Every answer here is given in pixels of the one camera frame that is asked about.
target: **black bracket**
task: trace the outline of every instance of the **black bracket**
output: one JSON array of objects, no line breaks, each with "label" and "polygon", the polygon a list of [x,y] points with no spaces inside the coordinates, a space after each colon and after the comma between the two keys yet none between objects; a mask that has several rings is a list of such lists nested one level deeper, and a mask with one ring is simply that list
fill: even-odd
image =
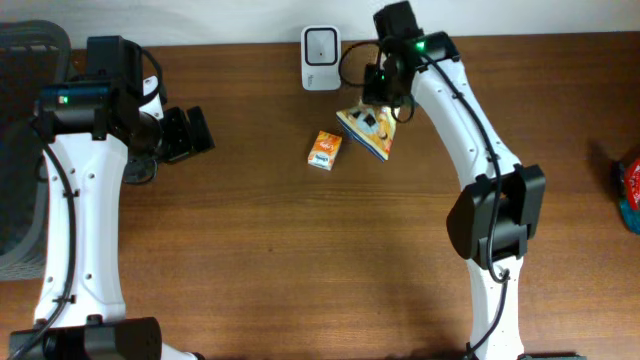
[{"label": "black bracket", "polygon": [[[158,88],[143,93],[143,56],[158,74]],[[162,68],[138,44],[121,36],[87,40],[87,73],[44,87],[37,101],[34,127],[48,143],[59,134],[91,133],[94,141],[112,135],[128,148],[123,180],[142,185],[156,176],[158,164],[176,163],[214,147],[199,107],[164,111],[156,120],[140,106],[159,95],[167,102]]]},{"label": "black bracket", "polygon": [[64,198],[68,198],[68,197],[80,197],[80,189],[76,189],[73,193],[69,194],[67,192],[63,192],[62,193],[62,197]]},{"label": "black bracket", "polygon": [[71,295],[71,296],[69,296],[68,298],[65,298],[65,297],[60,296],[60,297],[55,298],[55,299],[53,299],[53,300],[51,300],[51,301],[52,301],[52,302],[54,302],[54,303],[69,303],[69,304],[75,304],[75,303],[76,303],[76,296],[75,296],[75,295]]},{"label": "black bracket", "polygon": [[[9,348],[16,351],[37,330],[11,334]],[[102,324],[49,329],[42,339],[25,353],[24,360],[63,359],[150,359],[162,356],[162,334],[155,318],[123,320]]]},{"label": "black bracket", "polygon": [[362,102],[397,107],[411,95],[417,71],[427,69],[424,55],[435,61],[460,60],[460,53],[445,32],[424,35],[408,1],[385,6],[373,16],[378,44],[386,60],[382,69],[367,64]]},{"label": "black bracket", "polygon": [[[539,166],[516,165],[502,178],[500,210],[492,259],[521,258],[536,233],[546,180]],[[495,194],[495,181],[482,175],[464,188],[447,217],[451,244],[463,259],[487,269],[486,245]]]}]

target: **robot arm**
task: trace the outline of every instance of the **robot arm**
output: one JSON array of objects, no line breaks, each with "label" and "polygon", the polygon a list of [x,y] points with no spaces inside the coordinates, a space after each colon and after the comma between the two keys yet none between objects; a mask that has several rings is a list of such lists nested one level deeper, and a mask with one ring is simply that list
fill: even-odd
[{"label": "robot arm", "polygon": [[[158,77],[142,80],[143,55]],[[163,344],[154,318],[125,320],[118,203],[123,181],[147,183],[159,163],[207,151],[213,139],[200,108],[162,109],[162,70],[137,44],[89,38],[87,58],[86,75],[45,87],[36,104],[50,188],[47,265],[35,329],[11,335],[11,359],[201,358]]]},{"label": "robot arm", "polygon": [[[402,99],[410,99],[412,106],[422,107],[458,173],[462,193],[447,218],[447,229],[471,277],[474,320],[468,346],[474,351],[469,355],[480,360],[516,359],[524,352],[518,331],[517,280],[527,241],[535,234],[544,175],[537,166],[524,168],[498,137],[471,91],[455,45],[445,33],[425,36],[408,2],[388,5],[374,21],[386,59],[383,64],[367,65],[363,102],[396,107]],[[469,108],[458,97],[464,97]],[[495,151],[501,194],[496,193],[496,169],[481,130]],[[496,196],[500,196],[499,211],[488,259],[487,239]],[[507,284],[494,281],[491,265],[496,273],[509,271]]]},{"label": "robot arm", "polygon": [[[483,122],[487,135],[491,139],[498,155],[503,175],[515,171],[520,164],[518,158],[509,151],[498,137],[482,108],[478,104],[464,72],[461,60],[454,62],[447,59],[439,63],[442,70],[456,85],[458,91],[472,106]],[[455,99],[455,94],[447,86],[442,76],[429,65],[426,71],[415,75],[411,88],[415,102],[420,105],[433,122],[453,160],[458,173],[461,190],[474,184],[476,179],[484,175],[488,179],[495,178],[494,166],[485,147],[484,140],[468,111]],[[496,261],[496,271],[510,271],[510,284],[503,305],[501,319],[492,335],[476,350],[479,359],[516,359],[524,352],[518,331],[518,290],[517,281],[522,267],[522,257],[510,256]],[[489,331],[497,318],[500,308],[502,286],[493,281],[488,270],[482,269],[473,260],[466,260],[471,277],[471,296],[473,305],[473,330],[470,346],[476,345]]]}]

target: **small orange box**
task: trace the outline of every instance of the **small orange box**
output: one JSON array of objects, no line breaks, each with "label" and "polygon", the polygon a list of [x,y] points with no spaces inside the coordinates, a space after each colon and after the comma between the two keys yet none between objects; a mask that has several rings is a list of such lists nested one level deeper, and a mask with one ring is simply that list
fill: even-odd
[{"label": "small orange box", "polygon": [[338,150],[340,150],[340,144],[342,144],[342,138],[340,136],[320,131],[309,153],[309,165],[331,170],[336,160]]}]

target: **yellow package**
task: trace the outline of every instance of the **yellow package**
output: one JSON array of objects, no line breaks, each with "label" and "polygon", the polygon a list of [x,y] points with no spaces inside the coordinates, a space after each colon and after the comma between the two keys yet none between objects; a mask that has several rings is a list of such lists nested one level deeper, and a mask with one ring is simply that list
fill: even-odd
[{"label": "yellow package", "polygon": [[321,169],[331,170],[341,143],[342,138],[340,136],[320,131],[309,153],[309,164]]},{"label": "yellow package", "polygon": [[338,121],[349,135],[362,143],[380,160],[389,160],[396,121],[388,106],[360,104],[354,108],[338,111]]}]

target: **white electrical device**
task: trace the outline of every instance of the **white electrical device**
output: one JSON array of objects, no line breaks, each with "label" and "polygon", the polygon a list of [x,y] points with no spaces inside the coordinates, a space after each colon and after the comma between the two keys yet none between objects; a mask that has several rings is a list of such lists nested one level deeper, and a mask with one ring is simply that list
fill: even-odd
[{"label": "white electrical device", "polygon": [[336,90],[340,87],[340,41],[340,31],[335,26],[313,25],[302,29],[302,86],[306,90]]}]

